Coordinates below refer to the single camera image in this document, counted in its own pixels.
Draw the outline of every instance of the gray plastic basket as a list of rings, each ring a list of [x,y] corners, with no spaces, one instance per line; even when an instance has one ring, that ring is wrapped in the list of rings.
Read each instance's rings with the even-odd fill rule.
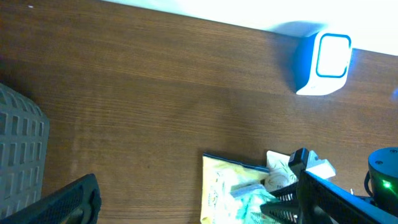
[[[40,199],[49,126],[32,100],[0,84],[0,219]]]

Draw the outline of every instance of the green light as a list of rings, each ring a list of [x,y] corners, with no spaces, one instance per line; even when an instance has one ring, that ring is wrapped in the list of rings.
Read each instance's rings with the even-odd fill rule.
[[[383,180],[383,186],[384,186],[385,188],[390,188],[390,187],[391,187],[391,183],[388,182],[388,181],[386,181],[386,180]]]

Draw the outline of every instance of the wood grain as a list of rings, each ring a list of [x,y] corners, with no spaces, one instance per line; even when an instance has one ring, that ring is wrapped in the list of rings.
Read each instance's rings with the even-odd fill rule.
[[[364,194],[398,145],[397,58],[355,50],[345,87],[292,91],[299,39],[108,2],[0,5],[1,80],[50,118],[44,195],[96,174],[99,223],[198,223],[201,154],[264,164],[307,147]]]

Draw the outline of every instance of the white wall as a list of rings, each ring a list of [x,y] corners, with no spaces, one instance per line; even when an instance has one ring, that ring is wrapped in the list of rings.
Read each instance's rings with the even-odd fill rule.
[[[297,37],[328,25],[345,30],[356,48],[398,55],[398,0],[107,1]]]

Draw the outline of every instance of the wooden table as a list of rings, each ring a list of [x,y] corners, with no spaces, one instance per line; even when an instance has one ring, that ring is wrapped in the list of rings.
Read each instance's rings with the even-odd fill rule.
[[[292,90],[293,37],[108,2],[1,3],[3,83],[50,118],[43,194],[95,173],[99,223],[198,223],[203,152],[265,164],[307,147],[365,194],[398,145],[398,61],[354,50],[343,89]]]

